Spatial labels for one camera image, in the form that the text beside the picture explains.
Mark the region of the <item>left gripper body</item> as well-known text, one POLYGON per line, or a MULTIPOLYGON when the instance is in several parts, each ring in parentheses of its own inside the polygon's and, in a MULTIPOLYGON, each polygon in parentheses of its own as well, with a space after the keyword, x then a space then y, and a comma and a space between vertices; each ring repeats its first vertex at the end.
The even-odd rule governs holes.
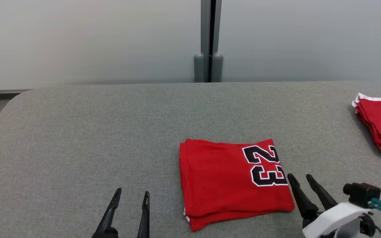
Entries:
POLYGON ((97 229, 91 238, 118 238, 118 231, 113 227, 97 229))

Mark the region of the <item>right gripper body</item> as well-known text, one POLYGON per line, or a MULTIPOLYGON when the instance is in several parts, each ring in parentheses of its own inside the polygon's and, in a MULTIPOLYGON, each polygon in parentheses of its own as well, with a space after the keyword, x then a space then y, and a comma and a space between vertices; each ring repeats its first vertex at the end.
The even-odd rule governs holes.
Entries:
POLYGON ((316 220, 319 215, 321 215, 324 211, 315 211, 315 210, 307 210, 302 213, 302 228, 305 228, 310 223, 312 223, 314 220, 316 220))

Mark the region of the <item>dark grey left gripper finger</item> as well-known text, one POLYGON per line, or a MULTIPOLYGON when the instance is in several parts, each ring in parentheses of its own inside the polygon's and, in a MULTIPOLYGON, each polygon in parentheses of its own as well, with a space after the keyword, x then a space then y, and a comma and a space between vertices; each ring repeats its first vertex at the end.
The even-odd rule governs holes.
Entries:
POLYGON ((112 219, 115 214, 115 210, 118 208, 118 203, 121 197, 121 188, 116 189, 97 229, 96 232, 118 232, 112 227, 112 219))
POLYGON ((148 191, 144 193, 142 203, 142 216, 139 224, 137 238, 150 237, 150 194, 148 191))

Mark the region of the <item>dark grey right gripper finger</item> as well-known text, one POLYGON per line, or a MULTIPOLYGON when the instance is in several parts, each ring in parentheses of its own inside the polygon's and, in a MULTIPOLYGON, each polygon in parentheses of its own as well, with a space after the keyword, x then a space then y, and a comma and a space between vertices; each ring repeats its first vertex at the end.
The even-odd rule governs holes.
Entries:
POLYGON ((315 219, 318 217, 318 207, 310 201, 306 194, 302 191, 298 180, 293 174, 288 174, 287 178, 290 182, 293 197, 303 219, 315 219))
POLYGON ((311 174, 306 175, 306 179, 311 187, 311 189, 317 194, 320 202, 322 203, 322 206, 324 207, 324 210, 328 210, 336 205, 338 203, 334 200, 334 198, 325 190, 322 185, 320 185, 311 174))

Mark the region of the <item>red white number 23 jersey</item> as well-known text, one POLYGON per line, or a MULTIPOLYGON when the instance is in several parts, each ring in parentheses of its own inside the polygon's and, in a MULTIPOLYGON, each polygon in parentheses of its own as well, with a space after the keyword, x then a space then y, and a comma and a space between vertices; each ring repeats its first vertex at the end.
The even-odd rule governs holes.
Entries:
POLYGON ((179 164, 184 216, 192 232, 295 208, 272 139, 252 144, 186 139, 179 146, 179 164))

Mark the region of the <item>vertical partition wall post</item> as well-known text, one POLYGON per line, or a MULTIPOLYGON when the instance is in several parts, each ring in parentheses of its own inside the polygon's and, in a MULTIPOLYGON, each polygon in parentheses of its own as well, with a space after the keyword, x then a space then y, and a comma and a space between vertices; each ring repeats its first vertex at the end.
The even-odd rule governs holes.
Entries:
POLYGON ((194 81, 221 82, 224 56, 218 51, 222 0, 201 0, 200 53, 194 56, 194 81))

